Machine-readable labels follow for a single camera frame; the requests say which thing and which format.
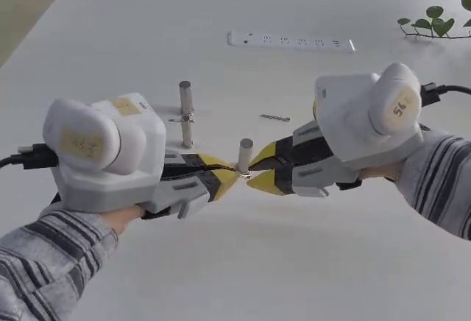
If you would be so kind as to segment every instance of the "striped sleeve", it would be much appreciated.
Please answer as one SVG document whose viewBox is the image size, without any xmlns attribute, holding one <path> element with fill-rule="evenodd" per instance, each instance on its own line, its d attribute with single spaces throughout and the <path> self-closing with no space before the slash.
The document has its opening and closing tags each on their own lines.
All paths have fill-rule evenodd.
<svg viewBox="0 0 471 321">
<path fill-rule="evenodd" d="M 471 142 L 437 131 L 424 139 L 405 161 L 397 188 L 423 217 L 471 240 Z"/>
<path fill-rule="evenodd" d="M 51 211 L 0 238 L 0 320 L 68 319 L 118 238 L 96 214 Z"/>
</svg>

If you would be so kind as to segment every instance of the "green plant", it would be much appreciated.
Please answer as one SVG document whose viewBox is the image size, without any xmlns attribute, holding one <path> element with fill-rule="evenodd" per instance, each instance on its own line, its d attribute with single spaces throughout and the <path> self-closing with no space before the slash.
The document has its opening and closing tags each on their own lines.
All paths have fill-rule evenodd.
<svg viewBox="0 0 471 321">
<path fill-rule="evenodd" d="M 471 12 L 471 0 L 461 0 L 461 6 L 465 10 Z M 441 6 L 432 6 L 427 8 L 425 14 L 428 19 L 421 18 L 417 19 L 414 23 L 410 24 L 414 28 L 415 32 L 407 32 L 404 29 L 405 25 L 411 23 L 409 18 L 401 18 L 397 21 L 399 28 L 404 32 L 406 36 L 423 36 L 425 38 L 441 38 L 441 39 L 466 39 L 471 38 L 471 30 L 468 29 L 468 35 L 463 36 L 450 36 L 448 32 L 455 25 L 455 19 L 449 18 L 448 20 L 443 19 L 444 9 Z M 471 19 L 464 23 L 463 28 L 471 28 Z M 425 29 L 430 31 L 430 34 L 424 34 L 419 32 L 418 29 Z"/>
</svg>

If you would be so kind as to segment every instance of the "yellow label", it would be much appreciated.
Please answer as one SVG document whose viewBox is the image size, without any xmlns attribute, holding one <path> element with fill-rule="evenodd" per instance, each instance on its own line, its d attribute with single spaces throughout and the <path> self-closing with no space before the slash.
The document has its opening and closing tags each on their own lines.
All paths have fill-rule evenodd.
<svg viewBox="0 0 471 321">
<path fill-rule="evenodd" d="M 401 90 L 386 114 L 386 120 L 400 127 L 411 111 L 417 109 L 417 94 L 409 87 Z"/>
<path fill-rule="evenodd" d="M 140 110 L 128 98 L 117 98 L 110 100 L 121 116 L 138 115 Z"/>
<path fill-rule="evenodd" d="M 103 157 L 105 145 L 103 136 L 74 132 L 63 126 L 60 134 L 59 149 L 68 155 L 99 162 Z"/>
</svg>

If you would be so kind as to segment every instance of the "white table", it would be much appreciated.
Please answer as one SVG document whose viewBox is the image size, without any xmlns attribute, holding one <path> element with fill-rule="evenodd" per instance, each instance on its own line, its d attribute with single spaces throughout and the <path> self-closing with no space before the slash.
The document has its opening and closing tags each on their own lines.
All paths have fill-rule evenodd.
<svg viewBox="0 0 471 321">
<path fill-rule="evenodd" d="M 405 40 L 401 17 L 458 0 L 56 0 L 0 69 L 2 156 L 41 141 L 50 102 L 138 91 L 167 115 L 194 84 L 195 150 L 228 161 L 311 119 L 320 74 L 394 61 L 423 82 L 469 84 L 471 43 Z M 235 48 L 231 29 L 352 38 L 354 55 Z M 424 122 L 471 135 L 470 101 L 449 95 Z M 292 118 L 260 119 L 260 113 Z M 169 124 L 169 145 L 180 140 Z M 0 171 L 1 232 L 55 193 L 47 171 Z M 370 180 L 326 200 L 273 197 L 240 182 L 186 222 L 136 222 L 90 282 L 73 320 L 460 320 L 469 317 L 471 245 Z"/>
</svg>

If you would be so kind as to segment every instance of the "power strip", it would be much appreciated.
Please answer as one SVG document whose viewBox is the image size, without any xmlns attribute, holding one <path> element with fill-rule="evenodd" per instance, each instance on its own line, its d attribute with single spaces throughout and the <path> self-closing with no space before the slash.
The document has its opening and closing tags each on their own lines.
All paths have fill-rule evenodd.
<svg viewBox="0 0 471 321">
<path fill-rule="evenodd" d="M 272 35 L 265 32 L 237 32 L 233 30 L 229 33 L 228 41 L 232 46 L 270 47 L 315 52 L 355 52 L 355 47 L 350 39 L 310 38 L 305 36 Z"/>
</svg>

